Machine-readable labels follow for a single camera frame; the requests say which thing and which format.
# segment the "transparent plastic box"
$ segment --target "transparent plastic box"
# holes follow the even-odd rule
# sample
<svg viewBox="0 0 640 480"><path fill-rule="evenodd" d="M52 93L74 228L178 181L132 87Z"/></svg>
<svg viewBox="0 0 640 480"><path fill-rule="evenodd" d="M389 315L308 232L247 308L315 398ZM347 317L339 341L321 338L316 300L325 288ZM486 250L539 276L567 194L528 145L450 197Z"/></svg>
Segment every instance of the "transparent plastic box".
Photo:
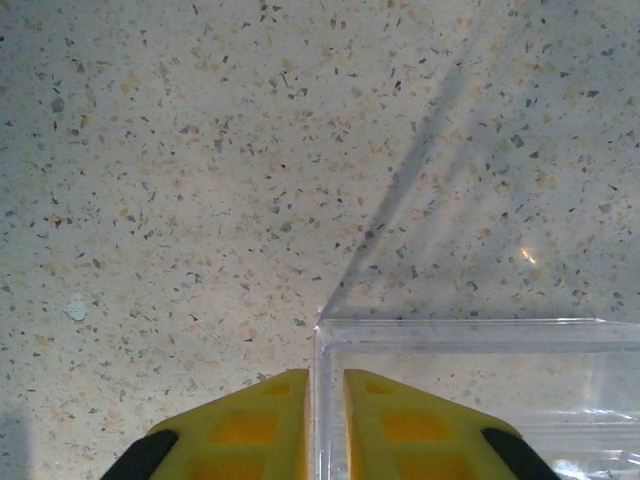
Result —
<svg viewBox="0 0 640 480"><path fill-rule="evenodd" d="M323 320L315 347L320 480L348 478L345 368L369 370L508 421L560 478L640 479L640 325Z"/></svg>

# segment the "speckled floor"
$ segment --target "speckled floor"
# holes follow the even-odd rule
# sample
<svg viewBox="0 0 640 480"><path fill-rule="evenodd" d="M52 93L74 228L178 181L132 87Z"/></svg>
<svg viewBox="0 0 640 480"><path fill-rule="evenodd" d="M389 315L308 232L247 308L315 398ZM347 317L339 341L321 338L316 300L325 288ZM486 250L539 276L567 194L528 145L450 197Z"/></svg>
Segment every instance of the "speckled floor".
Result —
<svg viewBox="0 0 640 480"><path fill-rule="evenodd" d="M325 307L635 322L638 25L635 0L0 0L0 477L99 478L308 366Z"/></svg>

